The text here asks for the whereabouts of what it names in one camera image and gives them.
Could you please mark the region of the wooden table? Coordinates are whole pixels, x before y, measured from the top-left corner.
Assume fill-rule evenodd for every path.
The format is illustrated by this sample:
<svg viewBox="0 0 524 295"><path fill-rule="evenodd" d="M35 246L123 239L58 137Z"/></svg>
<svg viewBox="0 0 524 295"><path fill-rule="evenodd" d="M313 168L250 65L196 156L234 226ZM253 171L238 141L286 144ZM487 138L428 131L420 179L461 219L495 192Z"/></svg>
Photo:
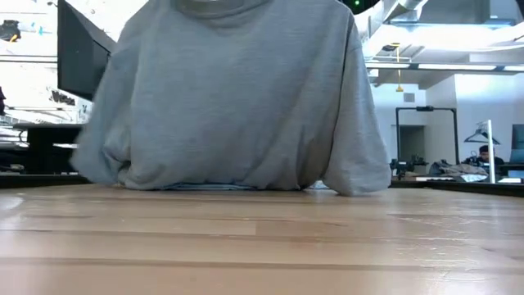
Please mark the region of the wooden table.
<svg viewBox="0 0 524 295"><path fill-rule="evenodd" d="M423 175L423 176L409 176L403 179L403 181L411 181L411 182L435 182L435 181L456 181L454 177L447 177L447 176L430 176L430 175Z"/></svg>

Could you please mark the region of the person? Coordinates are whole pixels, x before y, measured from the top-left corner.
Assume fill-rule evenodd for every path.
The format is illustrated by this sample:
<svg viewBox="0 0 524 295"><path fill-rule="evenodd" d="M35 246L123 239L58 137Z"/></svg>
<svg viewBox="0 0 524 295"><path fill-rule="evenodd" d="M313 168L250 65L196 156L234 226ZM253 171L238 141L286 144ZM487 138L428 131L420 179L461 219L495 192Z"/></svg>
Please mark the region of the person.
<svg viewBox="0 0 524 295"><path fill-rule="evenodd" d="M467 164L470 166L480 166L483 168L487 168L490 166L490 154L489 154L489 146L483 145L479 148L479 152L475 156L468 157L466 160L463 161L463 164Z"/></svg>

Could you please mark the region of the light blue patterned shirt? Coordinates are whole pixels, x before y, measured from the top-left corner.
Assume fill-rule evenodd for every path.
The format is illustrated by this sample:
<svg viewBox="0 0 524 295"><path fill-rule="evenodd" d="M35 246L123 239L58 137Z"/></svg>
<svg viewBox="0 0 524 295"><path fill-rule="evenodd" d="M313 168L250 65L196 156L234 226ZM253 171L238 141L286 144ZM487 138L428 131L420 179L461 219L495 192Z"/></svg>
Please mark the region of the light blue patterned shirt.
<svg viewBox="0 0 524 295"><path fill-rule="evenodd" d="M306 189L328 189L322 181L312 184L268 184L267 186L254 186L244 184L218 184L218 183L176 183L153 188L159 191L302 191Z"/></svg>

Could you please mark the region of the black aluminium table frame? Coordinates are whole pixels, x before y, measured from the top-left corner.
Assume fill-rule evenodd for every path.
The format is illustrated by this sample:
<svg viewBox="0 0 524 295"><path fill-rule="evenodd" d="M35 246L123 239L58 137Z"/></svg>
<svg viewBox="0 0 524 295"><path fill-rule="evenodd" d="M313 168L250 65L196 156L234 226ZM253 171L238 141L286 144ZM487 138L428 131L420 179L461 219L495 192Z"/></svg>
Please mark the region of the black aluminium table frame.
<svg viewBox="0 0 524 295"><path fill-rule="evenodd" d="M80 184L89 184L89 181L78 175L0 175L1 189ZM459 183L443 180L425 182L393 180L390 187L429 188L434 190L524 198L524 184Z"/></svg>

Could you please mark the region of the black clothes hanger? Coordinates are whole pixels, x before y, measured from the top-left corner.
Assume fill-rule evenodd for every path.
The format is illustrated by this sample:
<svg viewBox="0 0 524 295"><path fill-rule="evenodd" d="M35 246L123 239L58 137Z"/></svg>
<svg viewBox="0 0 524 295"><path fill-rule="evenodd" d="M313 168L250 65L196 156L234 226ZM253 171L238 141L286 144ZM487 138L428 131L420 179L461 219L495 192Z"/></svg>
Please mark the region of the black clothes hanger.
<svg viewBox="0 0 524 295"><path fill-rule="evenodd" d="M489 143L492 142L494 145L500 145L500 142L490 136L489 128L487 125L479 125L474 131L473 135L470 135L464 139L465 143Z"/></svg>

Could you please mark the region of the white rack pole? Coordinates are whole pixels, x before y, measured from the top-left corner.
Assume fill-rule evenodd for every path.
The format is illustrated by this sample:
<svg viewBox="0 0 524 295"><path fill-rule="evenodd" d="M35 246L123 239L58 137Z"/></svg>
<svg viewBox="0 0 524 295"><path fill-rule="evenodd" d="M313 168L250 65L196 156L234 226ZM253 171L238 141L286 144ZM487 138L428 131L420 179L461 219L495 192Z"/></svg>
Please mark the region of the white rack pole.
<svg viewBox="0 0 524 295"><path fill-rule="evenodd" d="M490 183L495 184L496 183L496 177L495 177L495 155L494 155L494 141L493 141L493 134L492 134L492 122L491 120L488 120L486 122L486 130L487 130L487 139L488 139L488 159L490 163Z"/></svg>

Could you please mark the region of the black garment rack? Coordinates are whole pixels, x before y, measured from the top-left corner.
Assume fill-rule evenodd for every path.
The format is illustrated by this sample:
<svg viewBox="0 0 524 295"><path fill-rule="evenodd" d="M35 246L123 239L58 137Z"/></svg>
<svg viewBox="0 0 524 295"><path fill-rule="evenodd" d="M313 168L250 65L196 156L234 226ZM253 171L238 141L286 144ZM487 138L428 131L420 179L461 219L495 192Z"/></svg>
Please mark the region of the black garment rack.
<svg viewBox="0 0 524 295"><path fill-rule="evenodd" d="M454 124L454 152L456 164L460 164L459 155L459 132L458 132L458 114L456 108L449 107L397 107L395 109L395 132L396 132L396 148L397 148L397 160L400 160L401 154L401 139L400 139L400 112L401 111L417 111L417 112L434 112L434 111L450 111L453 114Z"/></svg>

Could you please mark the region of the grey t-shirt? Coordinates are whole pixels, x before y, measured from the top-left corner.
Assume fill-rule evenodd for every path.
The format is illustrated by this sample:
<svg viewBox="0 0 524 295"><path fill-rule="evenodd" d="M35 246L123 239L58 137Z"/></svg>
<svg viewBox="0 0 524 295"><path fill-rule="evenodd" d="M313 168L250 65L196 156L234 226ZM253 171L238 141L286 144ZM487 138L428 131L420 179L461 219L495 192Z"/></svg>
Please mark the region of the grey t-shirt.
<svg viewBox="0 0 524 295"><path fill-rule="evenodd" d="M98 184L343 195L391 170L339 0L148 0L125 24L72 166Z"/></svg>

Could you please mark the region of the black ceiling device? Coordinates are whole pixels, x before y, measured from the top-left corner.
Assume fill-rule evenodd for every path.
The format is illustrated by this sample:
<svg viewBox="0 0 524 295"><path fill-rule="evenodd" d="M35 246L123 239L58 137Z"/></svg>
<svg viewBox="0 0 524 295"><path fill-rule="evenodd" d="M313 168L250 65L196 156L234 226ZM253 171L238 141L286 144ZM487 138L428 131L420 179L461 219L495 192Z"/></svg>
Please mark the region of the black ceiling device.
<svg viewBox="0 0 524 295"><path fill-rule="evenodd" d="M18 20L4 20L0 25L0 39L9 43L14 43L21 38L18 27Z"/></svg>

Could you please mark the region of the dark grey desk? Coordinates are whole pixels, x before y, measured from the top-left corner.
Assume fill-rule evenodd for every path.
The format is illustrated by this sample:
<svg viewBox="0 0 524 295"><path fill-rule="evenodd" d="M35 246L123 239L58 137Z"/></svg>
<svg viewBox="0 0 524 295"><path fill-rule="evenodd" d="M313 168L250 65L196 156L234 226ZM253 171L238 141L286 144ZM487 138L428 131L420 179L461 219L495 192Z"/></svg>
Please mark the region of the dark grey desk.
<svg viewBox="0 0 524 295"><path fill-rule="evenodd" d="M82 124L19 123L15 129L27 132L28 148L25 170L30 175L62 175L75 173L70 164L74 149L57 144L74 144Z"/></svg>

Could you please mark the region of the blue screen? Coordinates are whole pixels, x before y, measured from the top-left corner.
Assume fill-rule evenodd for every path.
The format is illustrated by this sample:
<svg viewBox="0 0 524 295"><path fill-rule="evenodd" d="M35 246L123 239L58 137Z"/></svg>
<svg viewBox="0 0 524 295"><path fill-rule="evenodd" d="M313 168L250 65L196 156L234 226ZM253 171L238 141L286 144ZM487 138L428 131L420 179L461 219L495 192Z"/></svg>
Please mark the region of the blue screen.
<svg viewBox="0 0 524 295"><path fill-rule="evenodd" d="M513 125L509 176L524 179L524 125Z"/></svg>

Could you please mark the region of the large black monitor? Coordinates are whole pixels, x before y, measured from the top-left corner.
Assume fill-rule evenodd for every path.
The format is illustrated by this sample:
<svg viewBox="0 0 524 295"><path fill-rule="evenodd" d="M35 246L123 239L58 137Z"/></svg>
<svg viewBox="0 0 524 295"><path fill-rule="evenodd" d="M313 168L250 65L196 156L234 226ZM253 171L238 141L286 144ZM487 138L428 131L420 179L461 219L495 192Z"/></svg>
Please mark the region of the large black monitor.
<svg viewBox="0 0 524 295"><path fill-rule="evenodd" d="M57 86L89 101L115 41L66 0L57 1Z"/></svg>

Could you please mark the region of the ceiling light strip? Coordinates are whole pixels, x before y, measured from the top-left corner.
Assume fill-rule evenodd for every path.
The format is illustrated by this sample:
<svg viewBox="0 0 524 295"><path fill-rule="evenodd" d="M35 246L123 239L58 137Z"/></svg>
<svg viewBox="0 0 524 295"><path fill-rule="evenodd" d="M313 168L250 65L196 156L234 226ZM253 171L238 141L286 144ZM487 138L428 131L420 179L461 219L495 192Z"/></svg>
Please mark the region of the ceiling light strip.
<svg viewBox="0 0 524 295"><path fill-rule="evenodd" d="M408 69L411 66L410 63L389 63L389 62L366 62L365 65L368 69L393 69L393 70Z"/></svg>
<svg viewBox="0 0 524 295"><path fill-rule="evenodd" d="M468 71L491 71L497 66L472 65L472 64L419 64L421 70L468 70Z"/></svg>

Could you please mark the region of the grey clothes pile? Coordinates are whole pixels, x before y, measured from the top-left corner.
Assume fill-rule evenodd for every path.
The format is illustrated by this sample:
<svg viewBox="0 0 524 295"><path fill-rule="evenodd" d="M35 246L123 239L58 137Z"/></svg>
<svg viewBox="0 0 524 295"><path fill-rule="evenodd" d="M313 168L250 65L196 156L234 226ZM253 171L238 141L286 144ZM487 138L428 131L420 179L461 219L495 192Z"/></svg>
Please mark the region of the grey clothes pile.
<svg viewBox="0 0 524 295"><path fill-rule="evenodd" d="M428 174L430 176L448 177L458 182L482 182L489 179L489 174L481 167L469 164L451 165L447 161L434 162Z"/></svg>

